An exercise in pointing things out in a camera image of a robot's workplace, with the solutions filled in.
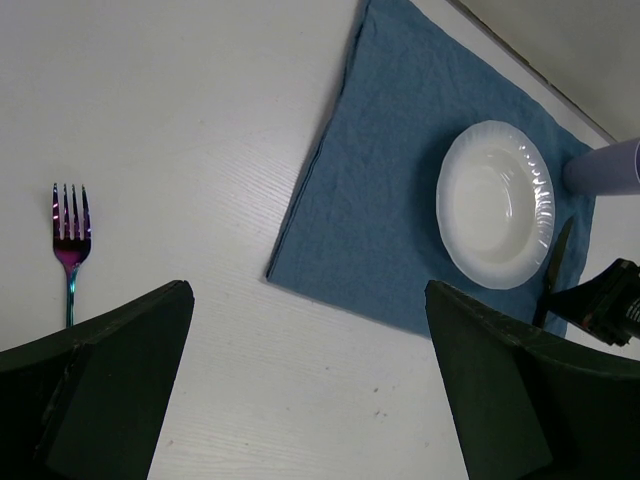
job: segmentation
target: fork handle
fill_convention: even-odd
[[[74,323],[74,315],[73,315],[73,306],[74,306],[74,296],[76,293],[76,276],[78,275],[79,265],[76,265],[69,270],[67,273],[67,328],[73,327]]]

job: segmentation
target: wall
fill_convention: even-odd
[[[614,138],[640,136],[640,2],[462,3]]]

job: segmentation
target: cup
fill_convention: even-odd
[[[640,194],[640,138],[570,160],[562,179],[569,191],[582,195]]]

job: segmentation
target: fork tines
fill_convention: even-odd
[[[91,239],[91,218],[89,216],[89,202],[87,192],[82,185],[82,237],[80,235],[80,219],[78,201],[76,200],[76,186],[71,185],[71,206],[73,207],[73,237],[71,237],[71,220],[69,215],[69,200],[67,199],[67,184],[63,185],[63,215],[62,225],[64,236],[60,232],[60,203],[58,202],[58,184],[53,184],[53,238],[55,240],[89,240]]]

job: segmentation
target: white plate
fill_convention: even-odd
[[[442,241],[471,280],[506,290],[538,271],[555,201],[547,166],[520,130],[495,121],[465,130],[444,158],[436,195]]]

